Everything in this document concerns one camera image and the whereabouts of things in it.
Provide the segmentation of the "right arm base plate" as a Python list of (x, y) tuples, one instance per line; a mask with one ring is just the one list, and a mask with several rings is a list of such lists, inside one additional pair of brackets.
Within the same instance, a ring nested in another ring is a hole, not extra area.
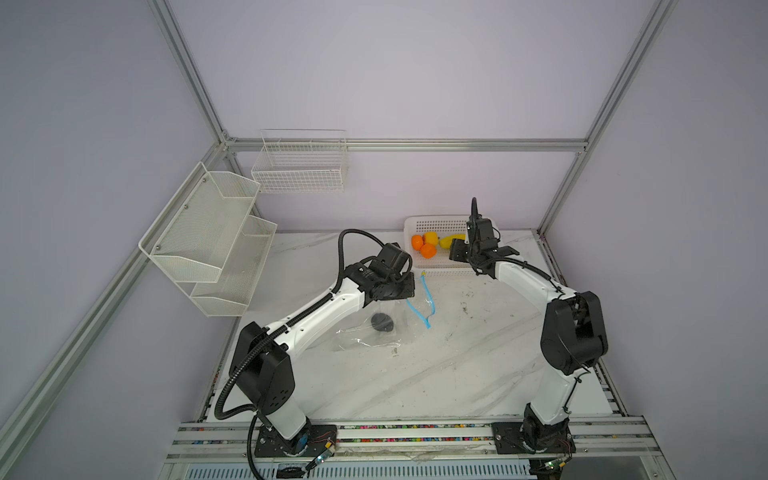
[(536, 420), (495, 422), (492, 437), (498, 454), (572, 454), (575, 444), (569, 421), (539, 425)]

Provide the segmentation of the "clear zip top bag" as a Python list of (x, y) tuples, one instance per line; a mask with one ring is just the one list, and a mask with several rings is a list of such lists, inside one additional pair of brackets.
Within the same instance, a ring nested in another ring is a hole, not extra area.
[(415, 295), (405, 300), (374, 302), (333, 330), (335, 351), (401, 347), (415, 342), (432, 328), (436, 304), (427, 275), (415, 276)]

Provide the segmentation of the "black avocado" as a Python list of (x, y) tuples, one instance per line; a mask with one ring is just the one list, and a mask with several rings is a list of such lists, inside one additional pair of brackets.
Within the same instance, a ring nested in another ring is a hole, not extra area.
[(370, 318), (372, 328), (377, 332), (392, 332), (395, 327), (393, 318), (386, 313), (375, 313)]

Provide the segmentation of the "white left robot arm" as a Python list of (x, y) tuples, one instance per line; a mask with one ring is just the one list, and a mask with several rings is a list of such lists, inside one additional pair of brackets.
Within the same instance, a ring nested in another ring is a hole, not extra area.
[(412, 271), (382, 276), (358, 262), (344, 270), (336, 285), (284, 319), (265, 327), (247, 325), (214, 404), (214, 418), (251, 412), (285, 440), (307, 436), (310, 420), (293, 399), (292, 362), (338, 322), (369, 304), (414, 296)]

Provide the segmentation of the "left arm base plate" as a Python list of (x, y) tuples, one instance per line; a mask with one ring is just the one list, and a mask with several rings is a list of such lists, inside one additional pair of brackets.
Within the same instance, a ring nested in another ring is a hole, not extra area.
[(294, 437), (284, 438), (274, 427), (262, 426), (253, 441), (256, 458), (317, 457), (336, 443), (338, 427), (332, 424), (307, 423)]

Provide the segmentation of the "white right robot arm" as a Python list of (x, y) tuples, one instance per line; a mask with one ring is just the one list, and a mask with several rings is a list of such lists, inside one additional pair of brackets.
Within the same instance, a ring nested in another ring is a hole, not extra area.
[(482, 246), (455, 239), (449, 258), (510, 286), (543, 315), (539, 345), (549, 368), (525, 407), (520, 442), (529, 452), (546, 452), (567, 439), (573, 397), (608, 350), (601, 303), (596, 294), (577, 292), (516, 258), (511, 247)]

